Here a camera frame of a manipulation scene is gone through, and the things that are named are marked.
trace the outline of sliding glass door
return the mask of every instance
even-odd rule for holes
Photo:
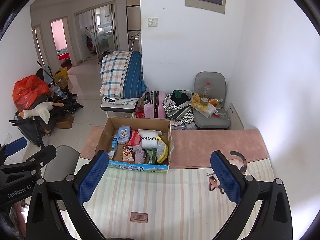
[[[109,50],[117,50],[114,4],[92,10],[97,41],[97,52],[102,55]]]

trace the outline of white stuffed goose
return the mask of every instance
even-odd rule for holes
[[[41,119],[48,124],[50,120],[50,113],[53,109],[53,106],[64,106],[63,103],[54,103],[54,102],[42,102],[35,107],[35,109],[23,110],[19,113],[23,119],[27,119],[28,117],[40,116]]]

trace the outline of brown leather label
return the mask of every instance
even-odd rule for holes
[[[131,222],[137,222],[137,223],[148,223],[148,214],[146,213],[138,213],[138,212],[131,212],[130,216]]]

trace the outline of gray chair cushion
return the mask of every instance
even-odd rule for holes
[[[198,112],[196,109],[193,110],[193,115],[195,117],[195,124],[199,128],[204,129],[226,129],[231,125],[231,121],[219,119],[213,115],[210,118],[206,118],[203,114]],[[219,112],[226,113],[224,109],[220,109]]]
[[[226,97],[226,80],[221,73],[218,72],[200,72],[196,75],[193,91],[201,95],[204,86],[210,83],[210,98],[222,98],[222,106]]]
[[[56,157],[47,164],[43,174],[47,182],[63,180],[67,175],[74,174],[80,156],[80,153],[70,146],[61,145],[56,150]],[[61,210],[66,210],[62,200],[58,200],[58,205]]]

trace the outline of silver screw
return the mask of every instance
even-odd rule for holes
[[[245,176],[245,179],[247,181],[253,181],[253,177],[251,175],[249,175],[249,174]]]
[[[38,185],[41,185],[43,182],[44,182],[44,179],[38,179],[38,180],[37,180],[37,184],[38,184]]]
[[[281,185],[281,184],[282,184],[282,180],[281,180],[281,179],[279,179],[279,178],[276,178],[276,184]]]
[[[74,178],[75,178],[75,176],[72,175],[72,174],[66,176],[66,180],[67,180],[67,181],[72,181]]]

